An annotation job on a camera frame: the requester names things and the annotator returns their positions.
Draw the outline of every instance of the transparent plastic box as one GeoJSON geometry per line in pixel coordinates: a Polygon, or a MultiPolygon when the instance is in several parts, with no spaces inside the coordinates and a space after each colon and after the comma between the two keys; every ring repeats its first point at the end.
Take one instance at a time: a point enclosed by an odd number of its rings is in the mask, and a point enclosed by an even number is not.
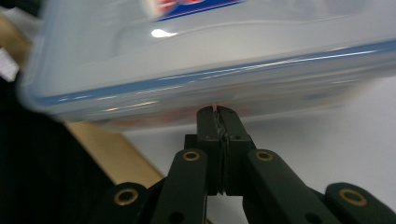
{"type": "Polygon", "coordinates": [[[337,104],[396,71],[396,1],[51,0],[21,99],[112,128],[337,104]]]}

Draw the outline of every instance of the white surface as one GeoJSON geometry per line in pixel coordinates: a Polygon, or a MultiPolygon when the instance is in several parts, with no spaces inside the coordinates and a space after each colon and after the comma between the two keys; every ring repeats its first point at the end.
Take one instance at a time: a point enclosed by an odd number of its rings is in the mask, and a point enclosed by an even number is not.
{"type": "Polygon", "coordinates": [[[0,77],[7,82],[14,81],[19,69],[20,67],[8,52],[0,46],[0,77]]]}
{"type": "MultiPolygon", "coordinates": [[[[396,77],[383,78],[338,109],[243,122],[256,146],[278,153],[307,186],[324,192],[331,183],[348,182],[367,189],[395,211],[395,86],[396,77]]],[[[166,174],[186,133],[196,133],[195,126],[125,136],[166,174]]],[[[207,215],[216,224],[247,223],[239,198],[209,197],[207,215]]]]}

